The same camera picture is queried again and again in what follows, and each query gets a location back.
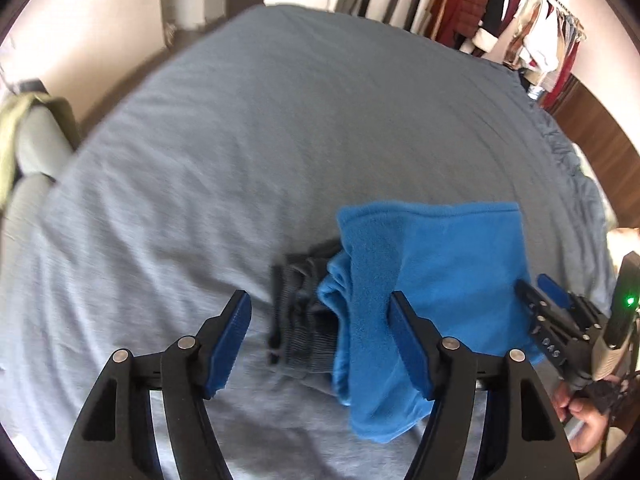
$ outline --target wooden floor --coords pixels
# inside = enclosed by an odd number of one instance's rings
[[[553,115],[589,159],[620,227],[640,227],[640,155],[615,119],[580,82]]]

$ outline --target wrinkled fabric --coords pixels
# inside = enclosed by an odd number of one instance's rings
[[[338,225],[344,251],[318,297],[340,320],[334,391],[358,436],[388,442],[433,406],[414,388],[387,323],[395,290],[474,352],[520,348],[540,361],[513,290],[529,281],[517,204],[374,202],[341,209]]]
[[[288,254],[284,265],[274,267],[275,306],[268,339],[274,370],[300,380],[326,374],[320,381],[331,381],[338,319],[318,299],[317,289],[327,276],[326,264],[341,250],[340,241],[331,240],[307,254]]]

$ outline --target white wall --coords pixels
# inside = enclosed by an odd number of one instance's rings
[[[333,9],[337,0],[264,0]],[[400,0],[392,25],[401,26],[410,0]],[[561,0],[584,25],[574,75],[600,100],[640,152],[640,54],[605,0]],[[388,0],[371,0],[367,17],[380,20]],[[427,0],[422,0],[415,23]]]
[[[0,62],[9,81],[42,79],[82,120],[163,48],[160,0],[31,0],[2,44]]]

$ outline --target wall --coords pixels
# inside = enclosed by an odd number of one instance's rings
[[[620,126],[580,82],[568,91],[554,117],[582,148],[619,225],[640,226],[640,157]]]
[[[164,48],[160,0],[31,0],[5,39],[9,81],[39,77],[76,118]]]
[[[332,9],[337,0],[265,0]],[[422,0],[415,23],[420,22]],[[367,17],[380,20],[388,0],[371,0]],[[640,54],[605,0],[562,0],[584,25],[574,75],[597,97],[640,152]],[[391,21],[401,25],[409,0],[400,0]]]

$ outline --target olive green cloth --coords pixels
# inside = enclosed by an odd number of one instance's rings
[[[31,107],[42,104],[52,113],[60,130],[75,150],[80,133],[69,102],[43,92],[27,92],[9,96],[0,107],[0,208],[4,209],[15,176],[15,137],[20,122]]]

